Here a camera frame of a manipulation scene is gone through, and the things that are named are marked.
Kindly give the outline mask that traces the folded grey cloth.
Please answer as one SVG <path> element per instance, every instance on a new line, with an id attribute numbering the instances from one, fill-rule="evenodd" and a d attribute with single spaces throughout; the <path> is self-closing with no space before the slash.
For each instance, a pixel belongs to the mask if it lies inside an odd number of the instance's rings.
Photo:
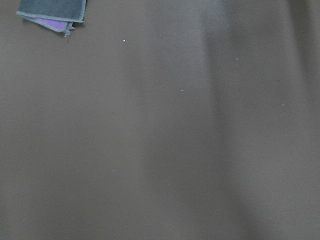
<path id="1" fill-rule="evenodd" d="M 86 4 L 86 0 L 21 0 L 16 14 L 68 36 L 74 23 L 84 22 Z"/>

